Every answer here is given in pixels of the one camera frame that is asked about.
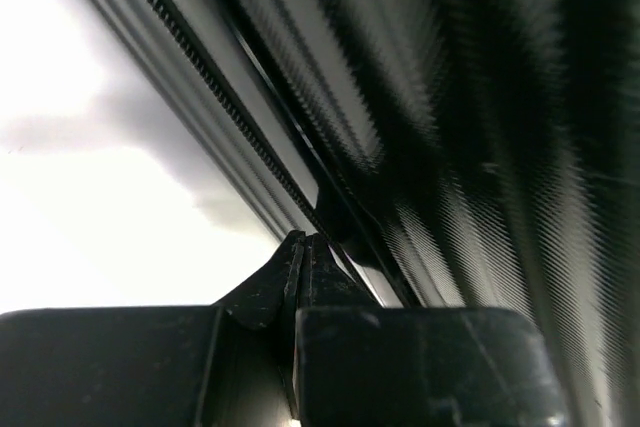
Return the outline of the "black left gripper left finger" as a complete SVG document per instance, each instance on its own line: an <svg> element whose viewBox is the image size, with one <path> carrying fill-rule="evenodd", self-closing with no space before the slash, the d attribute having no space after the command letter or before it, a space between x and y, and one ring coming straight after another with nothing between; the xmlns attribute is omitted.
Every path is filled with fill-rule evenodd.
<svg viewBox="0 0 640 427"><path fill-rule="evenodd" d="M293 426L279 327L305 237L211 305L19 310L1 317L5 426Z"/></svg>

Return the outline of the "black hard-shell suitcase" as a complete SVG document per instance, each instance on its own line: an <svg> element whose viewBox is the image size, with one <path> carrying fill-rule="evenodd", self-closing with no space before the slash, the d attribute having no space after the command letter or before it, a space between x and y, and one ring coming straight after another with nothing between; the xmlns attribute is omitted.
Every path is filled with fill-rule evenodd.
<svg viewBox="0 0 640 427"><path fill-rule="evenodd" d="M639 422L639 0L92 0L276 236L504 307Z"/></svg>

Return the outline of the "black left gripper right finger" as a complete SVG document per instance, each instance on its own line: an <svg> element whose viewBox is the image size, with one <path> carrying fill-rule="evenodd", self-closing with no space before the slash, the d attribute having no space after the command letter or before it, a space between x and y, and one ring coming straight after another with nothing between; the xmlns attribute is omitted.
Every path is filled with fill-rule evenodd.
<svg viewBox="0 0 640 427"><path fill-rule="evenodd" d="M307 238L295 384L305 426L566 426L537 329L500 308L384 308Z"/></svg>

